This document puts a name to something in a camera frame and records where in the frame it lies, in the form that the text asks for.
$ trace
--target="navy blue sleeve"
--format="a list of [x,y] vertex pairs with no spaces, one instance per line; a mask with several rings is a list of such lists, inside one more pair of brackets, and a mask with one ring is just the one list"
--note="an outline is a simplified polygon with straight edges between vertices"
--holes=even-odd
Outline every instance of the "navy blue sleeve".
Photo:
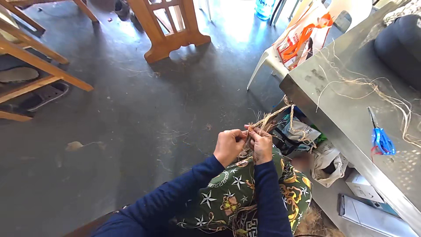
[[282,203],[278,174],[272,161],[254,166],[259,237],[292,237],[288,212]]
[[223,170],[215,156],[208,157],[189,172],[164,183],[114,214],[93,236],[146,236],[145,233],[166,224],[200,188],[206,187]]

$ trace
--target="hand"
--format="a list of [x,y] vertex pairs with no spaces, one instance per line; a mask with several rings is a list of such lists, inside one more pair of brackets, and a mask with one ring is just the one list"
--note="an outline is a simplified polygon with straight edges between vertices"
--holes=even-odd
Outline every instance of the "hand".
[[250,148],[254,150],[253,160],[254,164],[263,164],[272,160],[272,136],[261,130],[260,128],[251,128],[249,125],[244,125],[248,129],[248,133],[252,140],[250,141]]
[[213,155],[226,168],[240,154],[246,138],[240,129],[220,132]]

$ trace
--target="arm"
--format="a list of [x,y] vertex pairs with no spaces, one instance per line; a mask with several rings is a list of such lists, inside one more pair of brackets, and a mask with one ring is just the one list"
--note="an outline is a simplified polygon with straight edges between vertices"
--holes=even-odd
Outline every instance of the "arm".
[[259,237],[292,237],[288,213],[279,191],[278,174],[272,161],[254,167]]
[[139,236],[145,230],[162,225],[185,207],[189,197],[193,197],[200,188],[206,187],[223,170],[224,167],[215,156],[208,157],[204,162],[193,166],[189,172],[162,184],[114,214],[94,236],[122,236],[130,233]]
[[93,236],[146,236],[159,230],[185,207],[200,188],[220,174],[242,150],[246,135],[239,129],[219,133],[213,156],[188,173],[156,188],[136,203],[114,214]]
[[282,203],[278,174],[272,161],[272,136],[258,128],[245,127],[253,139],[250,145],[254,150],[258,235],[292,237],[288,212]]

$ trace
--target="white box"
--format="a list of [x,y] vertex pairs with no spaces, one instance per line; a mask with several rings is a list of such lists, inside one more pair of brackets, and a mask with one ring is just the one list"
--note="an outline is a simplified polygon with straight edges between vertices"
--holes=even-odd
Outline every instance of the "white box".
[[354,170],[345,182],[356,196],[384,203],[374,187],[357,170]]

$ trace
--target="blue scissors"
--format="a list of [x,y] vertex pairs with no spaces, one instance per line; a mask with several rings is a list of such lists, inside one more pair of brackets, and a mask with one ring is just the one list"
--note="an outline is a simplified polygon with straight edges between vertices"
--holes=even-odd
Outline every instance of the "blue scissors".
[[376,154],[395,155],[396,150],[392,141],[386,135],[386,132],[384,131],[384,129],[379,128],[377,126],[377,120],[371,108],[370,107],[367,107],[367,108],[368,108],[368,112],[370,113],[371,121],[373,122],[373,126],[374,126],[373,135],[372,135],[372,142],[373,142],[372,151],[375,149],[378,149],[379,152],[376,152]]

